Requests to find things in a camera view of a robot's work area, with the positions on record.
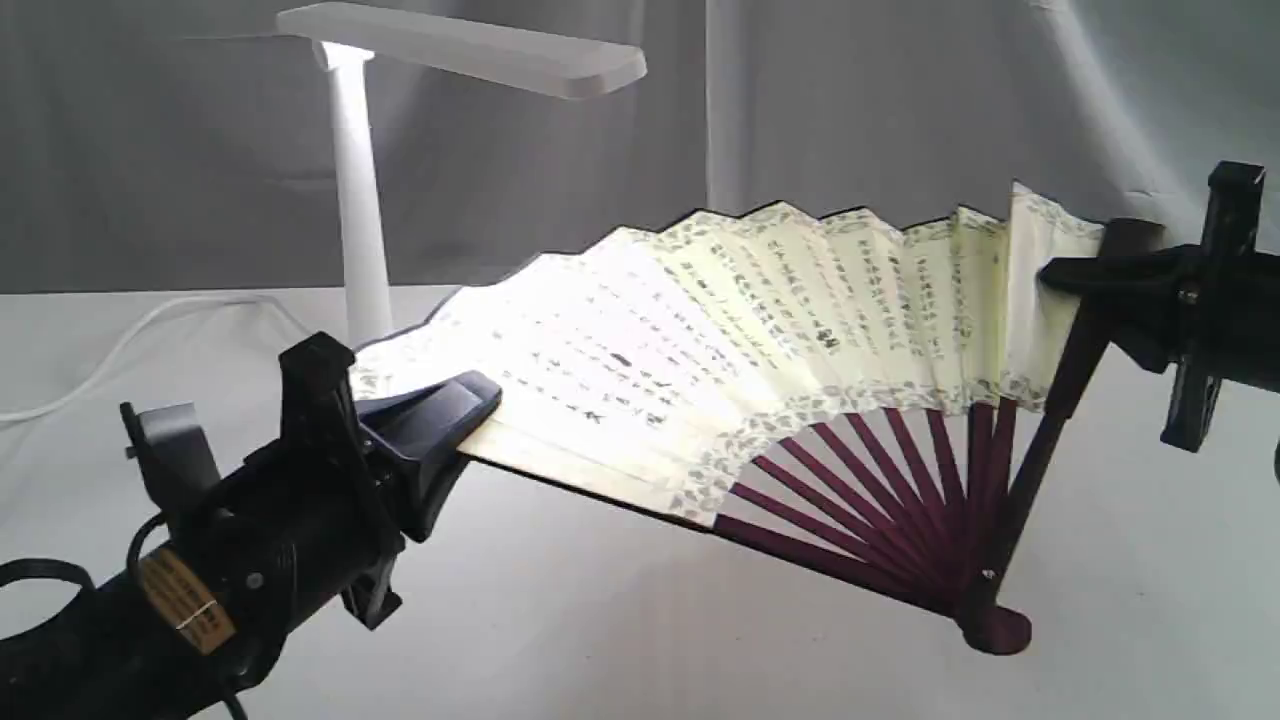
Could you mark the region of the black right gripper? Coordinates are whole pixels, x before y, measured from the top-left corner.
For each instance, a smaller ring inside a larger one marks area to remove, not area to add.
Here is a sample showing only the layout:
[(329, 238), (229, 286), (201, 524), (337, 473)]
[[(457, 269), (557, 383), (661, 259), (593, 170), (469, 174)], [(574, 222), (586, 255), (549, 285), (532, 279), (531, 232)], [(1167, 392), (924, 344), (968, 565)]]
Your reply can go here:
[(1160, 438), (1193, 454), (1224, 383), (1277, 392), (1277, 256), (1256, 249), (1266, 177), (1242, 161), (1215, 167), (1199, 245), (1056, 258), (1038, 272), (1056, 293), (1105, 299), (1111, 341), (1135, 365), (1178, 365)]

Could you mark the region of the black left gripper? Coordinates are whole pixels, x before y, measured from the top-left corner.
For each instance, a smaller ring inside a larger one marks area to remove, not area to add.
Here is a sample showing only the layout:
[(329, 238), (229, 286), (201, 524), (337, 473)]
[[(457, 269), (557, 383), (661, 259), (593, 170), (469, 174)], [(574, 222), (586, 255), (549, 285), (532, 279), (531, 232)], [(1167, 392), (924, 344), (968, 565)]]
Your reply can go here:
[(324, 332), (282, 352), (278, 437), (201, 507), (204, 561), (242, 632), (292, 632), (335, 598), (381, 625), (401, 606), (399, 530), (429, 538), (468, 464), (460, 446), (500, 406), (480, 372), (353, 404), (353, 360)]

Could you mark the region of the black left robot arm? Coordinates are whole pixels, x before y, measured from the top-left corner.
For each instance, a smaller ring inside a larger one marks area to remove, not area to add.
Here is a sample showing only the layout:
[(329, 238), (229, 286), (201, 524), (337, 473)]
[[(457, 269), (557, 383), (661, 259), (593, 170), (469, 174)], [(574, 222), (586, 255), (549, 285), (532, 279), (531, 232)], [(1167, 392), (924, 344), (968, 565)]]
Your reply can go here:
[(357, 401), (355, 352), (317, 332), (279, 356), (279, 434), (229, 475), (189, 404), (119, 407), (156, 512), (96, 585), (73, 562), (19, 559), (3, 584), (76, 585), (50, 619), (3, 639), (10, 719), (187, 719), (260, 685), (288, 637), (339, 600), (369, 630), (401, 605), (390, 578), (422, 543), (499, 407), (480, 372)]

